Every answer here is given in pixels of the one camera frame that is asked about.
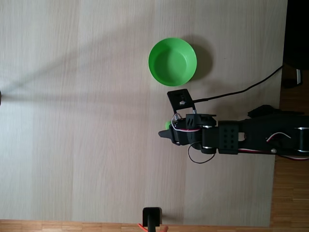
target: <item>black cable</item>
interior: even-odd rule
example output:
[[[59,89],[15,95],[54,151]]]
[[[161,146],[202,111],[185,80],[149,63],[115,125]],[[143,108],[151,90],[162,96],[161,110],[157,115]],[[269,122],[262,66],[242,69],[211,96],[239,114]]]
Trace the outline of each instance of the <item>black cable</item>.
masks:
[[[194,161],[194,160],[191,158],[191,156],[190,156],[190,148],[192,147],[192,145],[197,144],[197,143],[200,143],[200,142],[192,143],[192,144],[189,146],[189,148],[188,148],[188,156],[189,156],[190,160],[191,160],[193,163],[198,163],[198,164],[207,163],[208,161],[212,160],[212,158],[213,158],[216,154],[213,154],[212,157],[210,157],[208,160],[203,161],[203,162],[196,162],[196,161]]]
[[[219,96],[215,96],[215,97],[211,97],[211,98],[202,98],[202,99],[197,99],[197,100],[194,100],[193,103],[198,103],[198,102],[206,102],[206,101],[209,101],[209,100],[213,100],[213,99],[217,99],[217,98],[223,98],[223,97],[226,97],[226,96],[230,96],[230,95],[235,95],[235,94],[239,94],[239,93],[243,93],[243,92],[246,92],[248,91],[249,89],[263,83],[264,81],[268,80],[269,78],[271,78],[274,74],[276,74],[276,72],[278,72],[280,69],[283,68],[283,65],[279,68],[276,69],[276,71],[274,71],[271,75],[269,75],[268,77],[266,77],[264,80],[258,82],[258,83],[255,83],[254,85],[242,90],[242,91],[238,91],[238,92],[234,92],[234,93],[226,93],[226,94],[223,94],[223,95],[219,95]]]

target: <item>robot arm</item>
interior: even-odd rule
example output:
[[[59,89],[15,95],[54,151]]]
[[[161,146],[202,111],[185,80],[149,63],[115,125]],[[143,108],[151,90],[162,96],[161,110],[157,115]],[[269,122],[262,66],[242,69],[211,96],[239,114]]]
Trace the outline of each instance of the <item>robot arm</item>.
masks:
[[[309,116],[275,110],[243,121],[219,121],[215,115],[197,114],[187,89],[168,92],[174,110],[193,108],[195,114],[172,120],[159,136],[169,138],[176,145],[191,144],[205,154],[259,153],[281,156],[309,156]],[[239,133],[244,139],[239,141]]]

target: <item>cable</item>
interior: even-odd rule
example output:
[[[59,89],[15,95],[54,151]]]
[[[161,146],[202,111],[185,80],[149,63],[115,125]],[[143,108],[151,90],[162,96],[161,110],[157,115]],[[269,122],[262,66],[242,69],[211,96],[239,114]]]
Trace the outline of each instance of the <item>cable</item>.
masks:
[[[148,230],[140,224],[137,224],[143,231],[148,232]]]
[[[196,132],[196,131],[201,130],[200,128],[198,128],[198,129],[176,129],[176,127],[175,127],[175,125],[174,125],[174,122],[173,122],[176,115],[179,115],[180,118],[182,118],[182,116],[181,116],[180,114],[178,114],[178,113],[175,113],[174,116],[172,117],[172,120],[170,121],[170,123],[171,123],[171,125],[172,125],[172,127],[173,127],[173,129],[174,129],[175,131]]]
[[[283,135],[285,135],[286,137],[288,137],[288,138],[291,139],[291,137],[290,137],[289,135],[287,135],[287,134],[285,134],[285,133],[282,133],[282,132],[277,132],[277,133],[272,134],[272,135],[266,140],[266,142],[269,142],[276,134],[283,134]]]
[[[246,152],[264,152],[264,151],[258,151],[258,150],[252,150],[252,149],[245,149],[245,148],[240,148],[238,151],[246,151]]]
[[[137,225],[138,225],[143,231],[148,232],[148,230],[147,230],[145,227],[143,227],[142,225],[140,225],[140,224],[137,224]],[[164,229],[163,229],[162,231],[160,231],[160,232],[167,232],[168,229],[169,229],[169,227],[166,226],[166,227],[164,227]]]
[[[191,160],[193,163],[198,163],[198,164],[207,163],[208,161],[212,160],[212,158],[213,158],[216,154],[213,154],[212,157],[210,157],[208,160],[203,161],[203,162],[196,162],[196,161],[194,161],[194,160],[191,158],[191,156],[190,156],[190,148],[192,147],[192,145],[197,144],[197,143],[200,143],[200,142],[192,143],[192,144],[189,146],[189,148],[188,148],[188,156],[189,156],[190,160]]]
[[[283,65],[279,68],[276,69],[276,71],[274,71],[271,75],[269,75],[268,77],[266,77],[264,80],[258,82],[258,83],[255,83],[254,85],[242,90],[242,91],[238,91],[238,92],[233,92],[233,93],[226,93],[226,94],[223,94],[223,95],[219,95],[219,96],[215,96],[215,97],[211,97],[211,98],[202,98],[202,99],[197,99],[197,100],[194,100],[193,103],[198,103],[198,102],[206,102],[206,101],[210,101],[210,100],[213,100],[213,99],[217,99],[217,98],[223,98],[223,97],[226,97],[226,96],[230,96],[230,95],[235,95],[235,94],[239,94],[239,93],[243,93],[243,92],[246,92],[248,91],[249,89],[263,83],[264,81],[268,80],[269,78],[271,78],[274,74],[276,74],[276,72],[278,72],[280,69],[283,68]]]
[[[281,157],[283,157],[283,158],[287,158],[287,159],[289,159],[289,160],[296,160],[296,161],[305,161],[305,160],[309,160],[309,157],[303,157],[303,158],[301,158],[301,157],[292,157],[292,156],[282,156],[282,155],[278,155],[278,156],[281,156]]]

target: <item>white wooden table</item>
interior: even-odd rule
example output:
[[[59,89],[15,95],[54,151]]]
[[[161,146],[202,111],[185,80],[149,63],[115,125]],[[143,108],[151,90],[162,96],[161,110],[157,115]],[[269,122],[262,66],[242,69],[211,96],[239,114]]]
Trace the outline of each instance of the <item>white wooden table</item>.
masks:
[[[286,0],[0,1],[0,218],[269,225],[274,157],[205,165],[161,139],[172,117],[148,70],[151,48],[196,50],[194,99],[241,90],[282,64]],[[281,72],[197,104],[216,120],[279,105]],[[205,155],[193,154],[203,160]]]

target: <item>green bowl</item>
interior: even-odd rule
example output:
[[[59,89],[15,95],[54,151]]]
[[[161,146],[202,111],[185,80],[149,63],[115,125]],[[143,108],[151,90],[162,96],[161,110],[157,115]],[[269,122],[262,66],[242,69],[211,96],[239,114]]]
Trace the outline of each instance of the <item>green bowl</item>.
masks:
[[[197,69],[197,57],[190,44],[179,38],[167,38],[151,50],[148,66],[152,76],[166,86],[187,83]]]

